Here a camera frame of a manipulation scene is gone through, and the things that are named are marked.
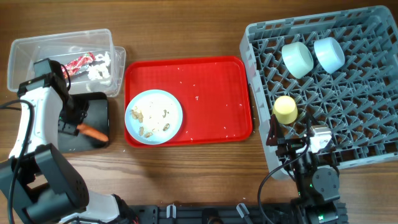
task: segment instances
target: wood grain surface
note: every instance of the wood grain surface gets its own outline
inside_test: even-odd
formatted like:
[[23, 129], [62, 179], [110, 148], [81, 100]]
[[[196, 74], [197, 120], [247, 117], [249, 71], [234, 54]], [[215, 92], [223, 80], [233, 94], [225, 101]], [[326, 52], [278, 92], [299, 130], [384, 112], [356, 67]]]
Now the wood grain surface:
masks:
[[[138, 60], [239, 55], [246, 26], [253, 22], [383, 4], [398, 16], [398, 1], [22, 1], [0, 2], [0, 103], [16, 99], [7, 89], [7, 62], [14, 39], [108, 28], [127, 50], [126, 65]], [[268, 173], [253, 108], [253, 134], [227, 144], [134, 149], [124, 140], [124, 91], [109, 99], [111, 144], [107, 149], [65, 154], [87, 186], [120, 195], [130, 205], [236, 205], [256, 203]], [[2, 111], [0, 161], [17, 136], [20, 113]], [[341, 171], [341, 201], [350, 223], [398, 223], [398, 162]], [[263, 202], [297, 196], [292, 181], [271, 179]], [[0, 223], [7, 223], [0, 196]]]

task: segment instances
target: gray dish rack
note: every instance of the gray dish rack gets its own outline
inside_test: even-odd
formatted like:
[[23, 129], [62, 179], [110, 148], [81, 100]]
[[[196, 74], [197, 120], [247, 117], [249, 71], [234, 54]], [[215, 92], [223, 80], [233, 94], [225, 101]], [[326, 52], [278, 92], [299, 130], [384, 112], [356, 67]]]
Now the gray dish rack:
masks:
[[[305, 134], [305, 113], [333, 131], [333, 150], [318, 155], [340, 169], [398, 159], [398, 30], [385, 6], [365, 7], [275, 21], [246, 27], [240, 43], [246, 75], [259, 114], [259, 132], [268, 169], [287, 158], [266, 146], [272, 105], [289, 95], [297, 103], [295, 123], [282, 126], [286, 138]], [[335, 38], [346, 62], [327, 74], [317, 61], [313, 43]], [[282, 60], [285, 44], [303, 42], [314, 69], [295, 79]], [[280, 170], [275, 179], [287, 178]]]

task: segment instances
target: carrot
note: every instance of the carrot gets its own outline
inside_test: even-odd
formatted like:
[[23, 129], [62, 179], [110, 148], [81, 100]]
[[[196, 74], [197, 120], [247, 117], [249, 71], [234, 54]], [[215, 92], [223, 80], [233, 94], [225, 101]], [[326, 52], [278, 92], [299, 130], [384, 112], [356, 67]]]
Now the carrot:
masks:
[[98, 139], [98, 140], [103, 141], [103, 142], [109, 141], [107, 135], [97, 131], [96, 129], [94, 129], [94, 128], [88, 126], [88, 125], [79, 124], [77, 126], [77, 129], [79, 130], [80, 133], [85, 134], [87, 136], [90, 136], [92, 138]]

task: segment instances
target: red tray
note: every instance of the red tray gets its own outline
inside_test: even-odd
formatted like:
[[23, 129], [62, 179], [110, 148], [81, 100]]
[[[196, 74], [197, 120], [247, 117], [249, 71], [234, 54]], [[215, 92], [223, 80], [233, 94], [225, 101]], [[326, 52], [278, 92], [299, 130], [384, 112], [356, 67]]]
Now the red tray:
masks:
[[[237, 57], [135, 62], [127, 68], [124, 84], [124, 110], [146, 90], [167, 91], [180, 102], [180, 130], [156, 146], [241, 141], [252, 132], [248, 83]], [[124, 137], [133, 147], [156, 147], [136, 141], [126, 127]]]

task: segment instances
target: clear plastic container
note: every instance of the clear plastic container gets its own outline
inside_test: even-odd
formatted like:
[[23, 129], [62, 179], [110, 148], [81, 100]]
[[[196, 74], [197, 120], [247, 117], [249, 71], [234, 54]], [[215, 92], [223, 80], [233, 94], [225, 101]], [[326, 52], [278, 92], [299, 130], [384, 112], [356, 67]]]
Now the clear plastic container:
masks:
[[126, 51], [115, 47], [108, 29], [87, 30], [64, 34], [17, 39], [11, 45], [8, 61], [7, 87], [16, 92], [19, 84], [35, 77], [33, 64], [49, 58], [64, 65], [91, 52], [94, 55], [109, 52], [111, 65], [108, 78], [90, 80], [87, 75], [71, 78], [70, 94], [103, 92], [110, 97], [119, 94], [123, 81]]

